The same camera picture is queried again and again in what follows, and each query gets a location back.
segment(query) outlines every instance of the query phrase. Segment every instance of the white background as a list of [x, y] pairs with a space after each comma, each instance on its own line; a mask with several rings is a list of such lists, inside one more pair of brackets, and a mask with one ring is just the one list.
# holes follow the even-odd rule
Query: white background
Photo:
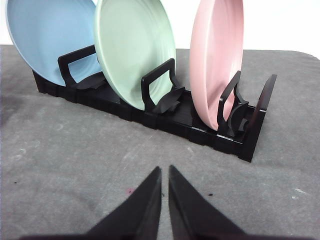
[[[200, 0], [161, 1], [172, 24], [176, 47], [189, 48]], [[6, 27], [6, 0], [0, 2], [0, 44], [12, 44]], [[245, 49], [293, 50], [320, 59], [320, 0], [243, 2]]]

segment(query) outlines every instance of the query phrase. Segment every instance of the plate rim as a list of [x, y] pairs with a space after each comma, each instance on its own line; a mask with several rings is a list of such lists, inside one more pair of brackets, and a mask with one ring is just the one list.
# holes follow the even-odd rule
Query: plate rim
[[[59, 83], [57, 83], [57, 82], [53, 82], [51, 79], [48, 79], [48, 77], [45, 76], [45, 74], [41, 73], [41, 71], [39, 71], [38, 69], [35, 69], [35, 68], [27, 61], [26, 57], [22, 54], [20, 47], [18, 47], [18, 45], [17, 45], [17, 43], [16, 43], [16, 40], [15, 40], [15, 38], [14, 38], [13, 35], [12, 35], [12, 31], [11, 31], [10, 24], [9, 24], [9, 16], [8, 16], [8, 4], [9, 4], [9, 1], [10, 1], [10, 0], [6, 0], [6, 2], [5, 2], [5, 23], [6, 23], [9, 36], [10, 36], [10, 38], [11, 38], [11, 41], [12, 41], [15, 49], [18, 51], [18, 53], [19, 53], [19, 55], [21, 56], [21, 58], [22, 58], [22, 59], [24, 60], [24, 62], [32, 69], [33, 72], [35, 72], [35, 73], [38, 74], [40, 77], [46, 79], [47, 81], [49, 81], [49, 82], [51, 82], [51, 83], [53, 83], [53, 84], [56, 84], [56, 85], [65, 87], [66, 84], [65, 84], [64, 81], [63, 81], [63, 85], [61, 85], [61, 84], [59, 84]], [[94, 3], [92, 0], [90, 0], [89, 2], [91, 2], [91, 3], [93, 4], [93, 6], [94, 6], [93, 9], [95, 9], [95, 8], [96, 8], [95, 3]]]
[[[108, 68], [108, 64], [106, 64], [106, 61], [105, 60], [105, 57], [104, 57], [104, 54], [103, 54], [103, 50], [102, 50], [102, 45], [101, 44], [101, 36], [99, 34], [100, 30], [101, 30], [101, 26], [100, 26], [100, 17], [101, 17], [101, 14], [102, 14], [102, 6], [103, 6], [103, 3], [104, 2], [108, 2], [108, 1], [112, 1], [112, 0], [98, 0], [97, 2], [97, 5], [96, 5], [96, 10], [95, 10], [95, 17], [94, 17], [94, 45], [95, 45], [95, 48], [96, 48], [96, 54], [97, 54], [97, 57], [99, 59], [99, 63], [100, 63], [100, 66], [101, 66], [101, 69], [102, 69], [102, 72], [103, 74], [105, 75], [105, 78], [107, 79], [108, 83], [110, 84], [110, 86], [112, 87], [112, 89], [117, 93], [117, 95], [123, 100], [125, 101], [127, 104], [133, 106], [134, 108], [136, 109], [139, 109], [139, 110], [142, 110], [144, 111], [145, 110], [145, 104], [143, 103], [143, 100], [141, 98], [141, 100], [137, 101], [139, 102], [137, 104], [137, 102], [133, 102], [133, 101], [128, 101], [127, 97], [125, 97], [124, 95], [125, 94], [122, 94], [119, 89], [116, 87], [115, 83], [117, 82], [116, 79], [114, 79], [113, 77], [111, 77], [111, 75], [109, 74], [110, 69]], [[177, 58], [177, 53], [176, 53], [176, 43], [175, 43], [175, 37], [174, 37], [174, 33], [173, 33], [173, 28], [172, 28], [172, 25], [171, 25], [171, 22], [169, 20], [169, 16], [166, 12], [166, 9], [164, 8], [162, 2], [160, 0], [154, 0], [154, 1], [157, 1], [160, 5], [160, 8], [161, 8], [161, 14], [163, 15], [166, 23], [167, 23], [167, 26], [168, 26], [168, 31], [170, 32], [170, 36], [171, 36], [171, 43], [172, 46], [171, 47], [166, 47], [166, 50], [170, 50], [172, 51], [172, 57], [174, 59]], [[141, 79], [142, 79], [143, 76], [141, 76], [139, 79], [137, 79], [137, 84], [140, 84], [141, 83]], [[150, 95], [151, 95], [151, 98], [154, 98], [154, 94], [156, 94], [156, 89], [160, 88], [162, 84], [159, 84], [157, 83], [154, 87], [154, 89], [150, 89]], [[167, 79], [167, 86], [165, 87], [166, 88], [166, 91], [167, 92], [170, 92], [171, 88], [172, 88], [172, 82], [170, 81], [170, 79], [168, 78]]]
[[[205, 0], [201, 0], [201, 2], [199, 3], [199, 7], [196, 13], [196, 17], [195, 17], [195, 21], [194, 21], [194, 25], [193, 25], [193, 30], [192, 30], [192, 37], [191, 37], [191, 45], [190, 45], [190, 88], [191, 88], [191, 95], [192, 95], [192, 99], [194, 102], [194, 106], [195, 109], [198, 113], [198, 115], [200, 116], [201, 120], [210, 128], [212, 128], [213, 130], [218, 130], [219, 126], [218, 126], [218, 120], [215, 117], [214, 119], [212, 119], [212, 117], [210, 117], [210, 106], [208, 104], [208, 94], [207, 94], [207, 82], [208, 82], [208, 78], [207, 78], [207, 69], [210, 68], [210, 66], [208, 66], [208, 48], [209, 46], [213, 46], [214, 45], [214, 41], [213, 42], [209, 42], [209, 38], [210, 38], [210, 33], [214, 28], [214, 24], [211, 22], [211, 19], [213, 18], [213, 15], [215, 14], [215, 7], [216, 7], [216, 3], [219, 0], [212, 0], [210, 2], [210, 11], [207, 11], [206, 14], [201, 14], [200, 10], [202, 8], [204, 8], [205, 6], [208, 5], [208, 2]], [[237, 33], [241, 34], [241, 37], [238, 39], [240, 44], [237, 44], [238, 48], [236, 49], [236, 47], [234, 47], [234, 49], [236, 49], [236, 53], [234, 54], [234, 57], [232, 58], [232, 67], [230, 67], [230, 72], [234, 71], [234, 74], [236, 73], [235, 68], [237, 68], [235, 65], [236, 62], [239, 62], [239, 67], [241, 70], [241, 65], [242, 65], [242, 59], [243, 59], [243, 45], [244, 45], [244, 5], [243, 5], [243, 0], [227, 0], [227, 2], [230, 3], [235, 3], [237, 5], [239, 5], [241, 7], [240, 9], [240, 16], [238, 16], [237, 20], [240, 20], [237, 23], [237, 27], [240, 26], [240, 30], [237, 31]], [[202, 39], [205, 39], [205, 44], [201, 45], [201, 43], [199, 43], [198, 41], [198, 34], [196, 34], [197, 32], [197, 28], [198, 25], [205, 25], [205, 29], [206, 31], [201, 33], [202, 35]], [[196, 51], [202, 51], [200, 53], [201, 58], [200, 58], [200, 63], [199, 65], [201, 65], [201, 67], [203, 67], [202, 70], [198, 70], [195, 71], [194, 67], [192, 66], [192, 62], [195, 57], [196, 54], [198, 54]], [[228, 82], [231, 81], [232, 74], [230, 73], [229, 76], [229, 80]], [[234, 99], [234, 93], [232, 92], [230, 95], [230, 98]], [[232, 108], [233, 103], [225, 103], [225, 108], [224, 108], [224, 118], [227, 119], [231, 113], [231, 108]]]

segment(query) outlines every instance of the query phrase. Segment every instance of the plate holder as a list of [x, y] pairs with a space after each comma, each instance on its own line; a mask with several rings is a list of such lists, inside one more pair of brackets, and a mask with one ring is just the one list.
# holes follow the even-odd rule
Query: plate holder
[[[239, 93], [238, 83], [241, 72], [238, 71], [220, 97], [217, 115], [219, 128], [216, 131], [201, 121], [195, 110], [191, 92], [177, 81], [173, 58], [142, 77], [141, 94], [145, 106], [143, 111], [120, 99], [102, 72], [89, 76], [80, 83], [74, 81], [68, 64], [95, 52], [95, 47], [92, 45], [59, 57], [58, 64], [66, 86], [51, 83], [33, 72], [38, 91], [236, 155], [247, 162], [252, 161], [277, 79], [276, 75], [272, 75], [265, 83], [257, 105], [251, 106]], [[167, 71], [172, 82], [172, 90], [156, 105], [151, 99], [149, 86]], [[235, 96], [234, 104], [229, 118], [225, 120], [224, 105], [232, 91]]]

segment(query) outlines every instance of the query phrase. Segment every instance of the gray surface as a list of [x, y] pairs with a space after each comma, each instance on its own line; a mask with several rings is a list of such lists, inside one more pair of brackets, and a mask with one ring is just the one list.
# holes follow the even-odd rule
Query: gray surface
[[[188, 52], [177, 53], [177, 76], [187, 81]], [[278, 74], [252, 164], [38, 93], [15, 49], [2, 46], [2, 239], [84, 233], [159, 165], [165, 197], [158, 239], [170, 240], [170, 164], [250, 234], [319, 238], [320, 61], [249, 50], [242, 71], [240, 90], [253, 105], [268, 77]]]

